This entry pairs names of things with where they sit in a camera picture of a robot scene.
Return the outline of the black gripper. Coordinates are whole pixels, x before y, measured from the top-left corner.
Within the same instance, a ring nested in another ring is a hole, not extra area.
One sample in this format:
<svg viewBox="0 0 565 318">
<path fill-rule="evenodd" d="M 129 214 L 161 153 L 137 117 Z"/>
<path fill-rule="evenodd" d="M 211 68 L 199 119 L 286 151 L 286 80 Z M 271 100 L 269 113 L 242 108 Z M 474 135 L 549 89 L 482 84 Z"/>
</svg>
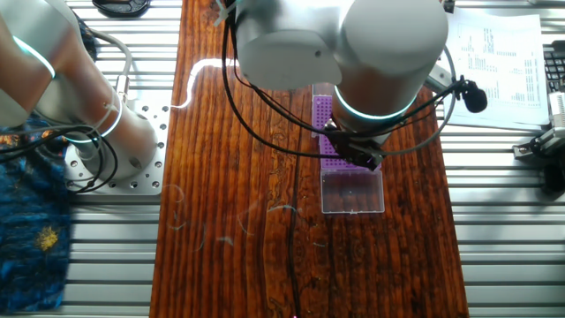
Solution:
<svg viewBox="0 0 565 318">
<path fill-rule="evenodd" d="M 335 125 L 325 125 L 325 135 L 336 153 L 348 163 L 371 171 L 380 168 L 383 155 L 378 153 L 380 145 L 374 138 L 347 136 L 345 131 Z"/>
</svg>

